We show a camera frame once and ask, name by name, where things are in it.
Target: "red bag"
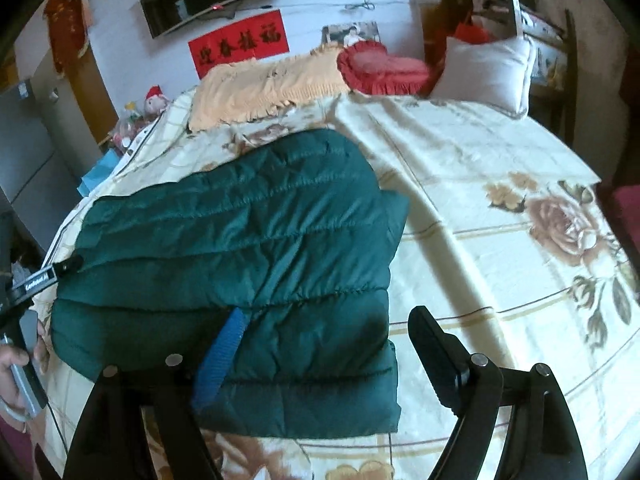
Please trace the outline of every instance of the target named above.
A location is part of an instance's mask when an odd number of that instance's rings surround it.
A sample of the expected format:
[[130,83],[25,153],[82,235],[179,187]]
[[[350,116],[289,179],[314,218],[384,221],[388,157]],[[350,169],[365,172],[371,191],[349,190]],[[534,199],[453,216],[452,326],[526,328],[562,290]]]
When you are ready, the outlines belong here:
[[453,37],[472,45],[491,43],[494,40],[492,34],[485,28],[477,25],[467,25],[466,23],[458,24]]

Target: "stuffed toy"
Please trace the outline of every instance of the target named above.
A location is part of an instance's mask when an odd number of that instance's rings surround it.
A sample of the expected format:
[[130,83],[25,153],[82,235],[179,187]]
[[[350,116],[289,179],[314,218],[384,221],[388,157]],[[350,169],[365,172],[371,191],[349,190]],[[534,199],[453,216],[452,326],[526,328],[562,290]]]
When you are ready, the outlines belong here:
[[166,110],[169,105],[167,99],[158,85],[152,86],[145,97],[145,116],[153,120]]

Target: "human hand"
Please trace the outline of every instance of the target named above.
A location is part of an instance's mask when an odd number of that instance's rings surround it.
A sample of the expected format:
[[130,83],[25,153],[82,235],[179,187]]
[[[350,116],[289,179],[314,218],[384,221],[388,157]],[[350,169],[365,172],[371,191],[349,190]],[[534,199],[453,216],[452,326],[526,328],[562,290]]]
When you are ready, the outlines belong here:
[[[36,365],[40,366],[42,373],[47,371],[49,367],[49,352],[44,344],[43,336],[45,335],[44,326],[38,322],[38,342],[33,349],[33,356]],[[7,405],[17,412],[24,410],[24,399],[18,391],[15,384],[14,376],[11,373],[11,365],[24,366],[29,362],[29,355],[22,349],[13,345],[0,344],[0,397]],[[2,413],[4,420],[16,429],[22,429],[23,424],[12,418],[8,418],[8,414]]]

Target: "green puffer jacket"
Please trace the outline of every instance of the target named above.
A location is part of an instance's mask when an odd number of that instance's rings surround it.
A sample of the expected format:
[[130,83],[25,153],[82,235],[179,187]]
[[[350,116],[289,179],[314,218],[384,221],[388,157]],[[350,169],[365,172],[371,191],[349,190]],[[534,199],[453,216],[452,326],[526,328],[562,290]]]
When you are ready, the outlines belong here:
[[84,265],[58,286],[54,348],[95,381],[107,364],[135,370],[190,354],[238,306],[249,325],[202,427],[289,438],[393,432],[386,290],[407,212],[332,130],[101,198],[76,241]]

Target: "floral bedsheet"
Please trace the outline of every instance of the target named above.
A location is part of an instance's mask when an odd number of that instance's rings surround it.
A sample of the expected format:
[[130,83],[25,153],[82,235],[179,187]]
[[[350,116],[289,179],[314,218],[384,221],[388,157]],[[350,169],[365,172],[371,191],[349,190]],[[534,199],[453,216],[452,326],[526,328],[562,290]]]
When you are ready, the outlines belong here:
[[[257,146],[328,126],[353,139],[380,186],[411,201],[389,287],[389,337],[399,368],[398,432],[345,440],[251,438],[204,431],[226,480],[417,480],[455,424],[407,334],[425,304],[447,332],[500,366],[550,365],[574,417],[590,478],[616,477],[640,441],[640,310],[636,277],[594,199],[597,176],[529,118],[479,104],[353,93],[254,123],[190,132],[193,92],[178,98],[132,161],[83,201],[49,256],[73,250],[93,200],[207,171]],[[55,289],[36,298],[49,319]],[[70,442],[92,384],[55,356],[47,391]],[[160,478],[171,473],[146,414]],[[501,409],[480,478],[493,478],[508,411]],[[65,454],[50,418],[33,428],[56,469]]]

